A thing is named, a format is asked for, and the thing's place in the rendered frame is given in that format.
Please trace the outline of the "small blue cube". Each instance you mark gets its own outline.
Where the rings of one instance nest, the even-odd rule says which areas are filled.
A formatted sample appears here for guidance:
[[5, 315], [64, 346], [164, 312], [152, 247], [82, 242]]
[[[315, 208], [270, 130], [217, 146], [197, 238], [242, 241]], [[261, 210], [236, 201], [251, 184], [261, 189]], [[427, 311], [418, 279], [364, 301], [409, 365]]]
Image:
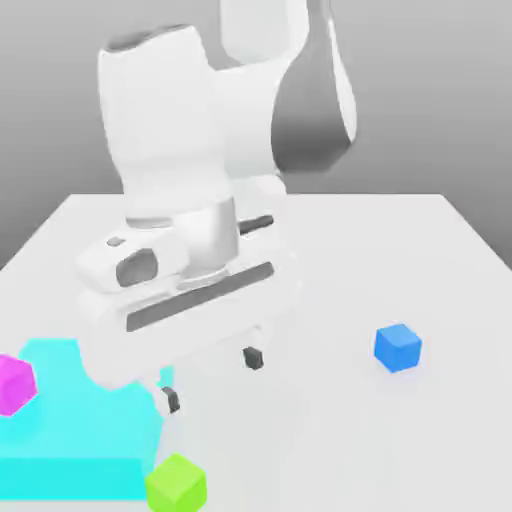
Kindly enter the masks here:
[[374, 356], [389, 372], [396, 373], [418, 365], [422, 340], [405, 324], [379, 328]]

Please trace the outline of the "small green cube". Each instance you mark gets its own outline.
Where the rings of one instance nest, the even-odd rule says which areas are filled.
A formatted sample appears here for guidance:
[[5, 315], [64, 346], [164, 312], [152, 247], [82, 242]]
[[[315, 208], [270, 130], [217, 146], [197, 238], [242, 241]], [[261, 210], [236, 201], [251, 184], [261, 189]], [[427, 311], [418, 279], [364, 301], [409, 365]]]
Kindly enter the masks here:
[[146, 477], [145, 488], [153, 512], [198, 512], [207, 501], [205, 471], [178, 453]]

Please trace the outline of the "large cyan box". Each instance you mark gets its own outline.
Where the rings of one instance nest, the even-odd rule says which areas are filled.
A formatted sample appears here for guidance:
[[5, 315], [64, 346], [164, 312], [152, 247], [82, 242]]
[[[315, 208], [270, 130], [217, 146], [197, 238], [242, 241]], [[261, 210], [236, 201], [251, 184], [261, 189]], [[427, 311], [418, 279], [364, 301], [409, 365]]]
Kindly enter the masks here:
[[139, 383], [109, 391], [85, 373], [76, 341], [29, 340], [38, 393], [0, 415], [0, 501], [143, 501], [163, 418]]

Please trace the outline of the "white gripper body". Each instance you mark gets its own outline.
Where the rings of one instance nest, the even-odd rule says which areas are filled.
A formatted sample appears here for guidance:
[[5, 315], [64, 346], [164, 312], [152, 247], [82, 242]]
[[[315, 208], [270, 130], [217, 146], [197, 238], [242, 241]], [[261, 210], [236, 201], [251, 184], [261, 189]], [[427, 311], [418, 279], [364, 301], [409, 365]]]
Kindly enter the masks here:
[[79, 337], [91, 380], [117, 390], [168, 365], [252, 330], [292, 309], [301, 282], [294, 253], [256, 256], [241, 274], [178, 293], [170, 280], [122, 294], [86, 290], [79, 298], [86, 327]]

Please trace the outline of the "small magenta cube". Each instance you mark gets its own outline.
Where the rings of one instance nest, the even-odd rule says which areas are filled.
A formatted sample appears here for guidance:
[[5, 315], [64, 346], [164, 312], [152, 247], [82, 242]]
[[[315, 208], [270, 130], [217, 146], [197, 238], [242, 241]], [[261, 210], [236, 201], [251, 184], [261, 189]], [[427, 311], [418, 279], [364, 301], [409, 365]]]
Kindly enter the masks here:
[[11, 417], [38, 393], [32, 365], [0, 354], [0, 415]]

